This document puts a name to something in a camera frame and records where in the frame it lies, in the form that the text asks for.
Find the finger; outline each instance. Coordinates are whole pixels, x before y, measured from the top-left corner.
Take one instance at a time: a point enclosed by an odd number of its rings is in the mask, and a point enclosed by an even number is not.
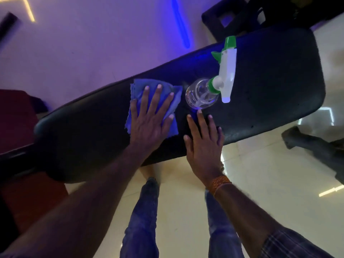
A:
[[[209,134],[210,134],[210,139],[212,142],[217,142],[218,140],[218,135],[217,135],[217,129],[216,129],[216,125],[213,119],[212,115],[208,116],[208,120],[209,120]]]
[[[193,154],[193,142],[192,139],[188,135],[184,135],[184,142],[185,147],[187,148],[187,156],[191,156]]]
[[[164,103],[161,105],[161,107],[159,108],[158,112],[157,112],[157,118],[162,120],[167,112],[167,110],[170,107],[170,104],[173,100],[174,97],[174,93],[171,92],[167,98],[165,99]]]
[[[190,114],[187,115],[187,123],[189,124],[192,138],[193,139],[200,139],[200,132],[198,131],[198,127],[196,126],[196,123],[195,123],[195,121],[193,121]]]
[[[200,125],[200,132],[202,134],[202,138],[209,139],[208,125],[207,125],[207,122],[205,122],[203,113],[200,109],[197,111],[197,117],[198,117],[198,124]]]
[[[164,123],[162,124],[161,133],[162,133],[162,135],[163,135],[164,138],[166,138],[167,135],[169,134],[170,127],[171,127],[171,124],[172,124],[172,122],[173,122],[173,119],[174,119],[174,115],[171,114],[170,116],[168,116],[168,117],[164,120]]]
[[[157,105],[158,105],[159,100],[160,100],[161,91],[162,91],[162,85],[158,84],[157,89],[155,90],[155,93],[153,95],[151,104],[149,105],[149,109],[148,109],[147,114],[155,115],[155,112],[157,110]]]
[[[217,145],[222,148],[223,147],[223,142],[225,141],[225,135],[223,134],[221,127],[219,127],[217,129],[217,132],[218,132]]]
[[[149,95],[149,86],[145,86],[144,93],[141,99],[140,116],[144,116],[147,113],[148,95]]]
[[[137,99],[132,99],[130,102],[131,119],[135,121],[137,119]]]

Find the spray bottle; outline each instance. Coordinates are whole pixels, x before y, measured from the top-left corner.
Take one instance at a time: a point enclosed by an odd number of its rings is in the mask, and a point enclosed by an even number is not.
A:
[[[213,105],[221,93],[223,103],[230,102],[236,67],[235,36],[226,38],[222,52],[212,52],[213,57],[220,63],[219,74],[211,79],[198,79],[192,83],[186,92],[186,101],[191,108],[204,109]]]

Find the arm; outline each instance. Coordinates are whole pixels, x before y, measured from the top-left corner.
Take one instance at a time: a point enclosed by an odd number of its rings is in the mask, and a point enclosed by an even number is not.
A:
[[[72,193],[62,204],[35,223],[4,254],[23,257],[92,258],[101,244],[117,205],[135,171],[167,137],[173,115],[161,122],[173,99],[168,96],[157,113],[161,85],[147,111],[145,89],[137,116],[131,101],[130,145],[93,180]]]
[[[191,118],[187,121],[193,139],[184,136],[187,160],[195,175],[209,188],[214,178],[222,176],[221,151],[224,135],[216,129],[214,120],[208,117],[207,125],[202,112],[197,113],[200,131]],[[215,194],[237,231],[243,246],[251,258],[259,256],[264,241],[282,226],[232,184],[221,186]]]

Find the hand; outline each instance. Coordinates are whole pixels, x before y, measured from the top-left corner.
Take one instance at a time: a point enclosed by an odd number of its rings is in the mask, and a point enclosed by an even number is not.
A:
[[[208,187],[214,178],[222,176],[221,151],[225,137],[221,128],[216,129],[213,117],[208,116],[209,125],[205,122],[201,110],[197,111],[200,132],[190,115],[187,115],[193,140],[184,136],[187,147],[187,161],[192,171]]]
[[[160,100],[162,86],[159,84],[152,98],[151,104],[147,111],[149,86],[144,88],[142,95],[140,115],[137,116],[137,100],[130,102],[131,110],[131,135],[130,144],[135,145],[146,153],[147,157],[156,150],[167,137],[174,115],[168,116],[161,125],[163,118],[170,107],[174,93],[166,98],[160,109],[157,111],[157,105]]]

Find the blue led light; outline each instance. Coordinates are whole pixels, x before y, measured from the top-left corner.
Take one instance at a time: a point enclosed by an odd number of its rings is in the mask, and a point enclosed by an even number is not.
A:
[[[184,47],[188,49],[188,48],[190,48],[190,40],[189,40],[189,36],[187,35],[187,30],[186,30],[185,24],[182,20],[180,12],[179,12],[177,0],[172,0],[172,9],[173,9],[173,13],[174,13],[174,18],[175,18],[177,25],[178,25],[179,33],[183,39]]]

